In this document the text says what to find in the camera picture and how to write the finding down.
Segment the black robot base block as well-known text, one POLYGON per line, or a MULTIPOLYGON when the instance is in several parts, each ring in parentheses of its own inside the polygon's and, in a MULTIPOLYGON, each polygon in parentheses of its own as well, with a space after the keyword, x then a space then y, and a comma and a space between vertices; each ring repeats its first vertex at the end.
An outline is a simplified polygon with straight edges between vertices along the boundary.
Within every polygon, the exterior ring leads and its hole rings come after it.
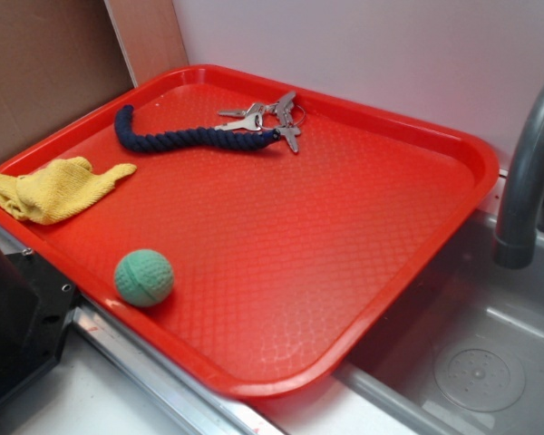
POLYGON ((58 364, 76 285, 30 249, 0 249, 0 407, 58 364))

